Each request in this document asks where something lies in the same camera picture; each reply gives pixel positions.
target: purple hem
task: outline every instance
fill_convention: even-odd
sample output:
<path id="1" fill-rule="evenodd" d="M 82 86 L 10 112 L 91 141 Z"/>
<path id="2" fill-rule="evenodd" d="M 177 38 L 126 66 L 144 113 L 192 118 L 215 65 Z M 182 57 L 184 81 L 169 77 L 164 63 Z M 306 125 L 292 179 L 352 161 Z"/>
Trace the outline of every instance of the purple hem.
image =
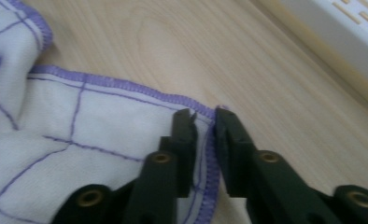
<path id="1" fill-rule="evenodd" d="M 63 79 L 82 82 L 84 77 L 86 77 L 86 83 L 96 86 L 108 87 L 108 88 L 118 88 L 126 91 L 134 91 L 146 94 L 163 102 L 168 102 L 177 105 L 184 105 L 196 112 L 214 120 L 215 114 L 214 110 L 200 104 L 199 102 L 182 95 L 176 94 L 166 94 L 160 91 L 156 91 L 150 87 L 140 85 L 128 80 L 117 79 L 113 77 L 101 77 L 93 74 L 80 73 L 67 71 L 63 68 L 53 66 L 53 65 L 39 65 L 35 66 L 31 74 L 51 74 L 56 77 Z M 205 159 L 206 159 L 206 184 L 205 191 L 203 192 L 203 199 L 201 207 L 199 209 L 198 216 L 196 217 L 196 223 L 209 223 L 213 217 L 214 210 L 216 208 L 216 201 L 219 192 L 219 167 L 217 164 L 217 159 L 214 149 L 214 136 L 213 132 L 209 132 L 207 137 L 207 143 L 205 147 Z"/>
<path id="2" fill-rule="evenodd" d="M 27 18 L 35 24 L 42 34 L 41 50 L 46 49 L 52 43 L 53 33 L 44 18 L 38 13 L 38 11 L 32 7 L 26 6 L 21 0 L 6 1 L 16 9 L 24 11 L 24 13 L 27 15 Z"/>

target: white plastic device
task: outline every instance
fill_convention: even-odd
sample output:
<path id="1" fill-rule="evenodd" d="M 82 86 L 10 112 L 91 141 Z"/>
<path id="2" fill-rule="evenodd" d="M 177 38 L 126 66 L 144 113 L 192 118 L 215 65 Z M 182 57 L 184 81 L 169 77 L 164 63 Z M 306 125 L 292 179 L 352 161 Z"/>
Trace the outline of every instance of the white plastic device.
<path id="1" fill-rule="evenodd" d="M 260 0 L 368 101 L 368 0 Z"/>

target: wooden table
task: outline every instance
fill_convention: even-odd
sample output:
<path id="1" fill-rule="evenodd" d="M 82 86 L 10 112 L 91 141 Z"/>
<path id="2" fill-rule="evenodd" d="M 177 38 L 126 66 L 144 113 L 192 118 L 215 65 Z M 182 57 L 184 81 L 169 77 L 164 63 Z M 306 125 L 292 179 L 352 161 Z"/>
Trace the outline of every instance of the wooden table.
<path id="1" fill-rule="evenodd" d="M 38 63 L 227 105 L 313 188 L 368 188 L 368 103 L 255 0 L 25 0 L 54 32 Z M 219 194 L 213 223 L 247 223 Z"/>

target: white cloth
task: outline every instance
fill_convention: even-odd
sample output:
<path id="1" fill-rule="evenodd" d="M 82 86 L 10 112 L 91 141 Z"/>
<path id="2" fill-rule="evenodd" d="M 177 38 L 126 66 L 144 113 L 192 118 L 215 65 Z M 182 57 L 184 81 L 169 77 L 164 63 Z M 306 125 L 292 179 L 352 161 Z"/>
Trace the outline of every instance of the white cloth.
<path id="1" fill-rule="evenodd" d="M 178 223 L 208 223 L 219 170 L 214 110 L 130 81 L 33 67 L 52 39 L 42 17 L 18 0 L 0 0 L 0 224 L 50 223 L 76 189 L 117 189 L 170 135 L 179 109 L 197 112 L 194 186 L 178 203 Z"/>

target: brass screw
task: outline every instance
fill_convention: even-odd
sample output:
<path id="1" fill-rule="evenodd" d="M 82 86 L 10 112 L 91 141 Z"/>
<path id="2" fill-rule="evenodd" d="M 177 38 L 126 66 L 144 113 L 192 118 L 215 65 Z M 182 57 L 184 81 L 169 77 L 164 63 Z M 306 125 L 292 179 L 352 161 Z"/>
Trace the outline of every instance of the brass screw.
<path id="1" fill-rule="evenodd" d="M 272 154 L 270 152 L 264 152 L 260 155 L 261 159 L 266 162 L 277 162 L 279 161 L 279 157 L 276 154 Z"/>
<path id="2" fill-rule="evenodd" d="M 170 161 L 170 156 L 167 154 L 159 153 L 152 157 L 153 161 L 156 161 L 158 163 L 165 163 Z"/>
<path id="3" fill-rule="evenodd" d="M 81 193 L 77 198 L 77 204 L 81 207 L 90 207 L 103 200 L 103 193 L 98 189 L 91 189 Z"/>
<path id="4" fill-rule="evenodd" d="M 347 194 L 347 197 L 356 205 L 364 208 L 368 208 L 368 195 L 358 192 L 351 191 Z"/>

